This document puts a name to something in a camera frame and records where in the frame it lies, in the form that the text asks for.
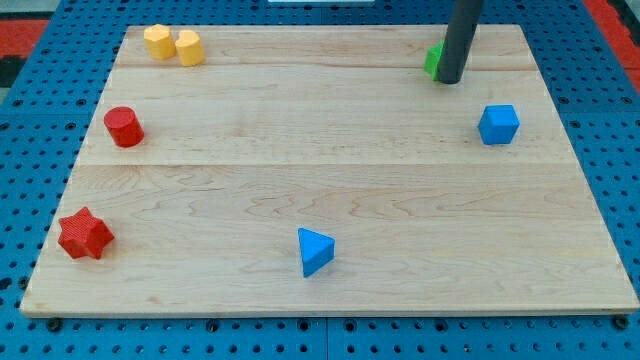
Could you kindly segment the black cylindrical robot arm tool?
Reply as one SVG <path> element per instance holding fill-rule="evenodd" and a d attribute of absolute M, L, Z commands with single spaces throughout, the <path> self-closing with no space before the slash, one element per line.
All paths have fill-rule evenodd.
<path fill-rule="evenodd" d="M 437 66 L 437 80 L 457 84 L 463 75 L 484 0 L 456 0 Z"/>

